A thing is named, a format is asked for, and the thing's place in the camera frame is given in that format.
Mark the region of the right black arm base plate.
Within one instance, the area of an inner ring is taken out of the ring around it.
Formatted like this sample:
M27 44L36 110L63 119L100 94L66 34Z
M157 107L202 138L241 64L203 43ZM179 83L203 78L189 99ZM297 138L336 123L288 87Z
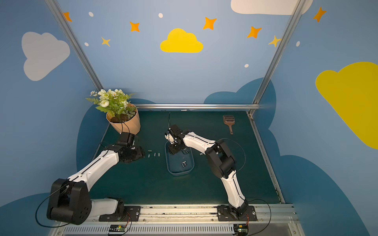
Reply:
M217 206L218 221L257 221L257 213L254 206L248 206L243 214L228 205Z

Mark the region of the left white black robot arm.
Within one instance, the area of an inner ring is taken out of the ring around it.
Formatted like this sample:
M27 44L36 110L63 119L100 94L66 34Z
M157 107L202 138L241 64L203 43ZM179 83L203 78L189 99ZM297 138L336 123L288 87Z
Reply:
M122 199L93 200L90 197L90 190L108 170L119 162L128 164L144 157L144 151L134 140L134 134L121 133L115 144L108 145L82 170L67 179L57 179L51 187L47 218L74 225L80 225L87 219L124 220L126 209Z

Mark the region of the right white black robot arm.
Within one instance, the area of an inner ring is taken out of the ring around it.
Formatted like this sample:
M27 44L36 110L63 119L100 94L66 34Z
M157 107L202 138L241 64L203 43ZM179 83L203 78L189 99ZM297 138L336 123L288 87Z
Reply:
M230 213L240 218L248 209L248 202L237 180L236 159L224 141L214 141L201 137L189 130L181 130L172 125L165 133L171 154L185 148L192 148L204 154L212 173L221 179L228 197Z

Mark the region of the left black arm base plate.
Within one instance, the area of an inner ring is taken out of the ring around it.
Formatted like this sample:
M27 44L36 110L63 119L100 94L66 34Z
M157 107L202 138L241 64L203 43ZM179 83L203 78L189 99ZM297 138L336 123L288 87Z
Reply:
M116 209L113 214L101 215L99 222L137 222L140 217L141 206L124 206L122 210Z

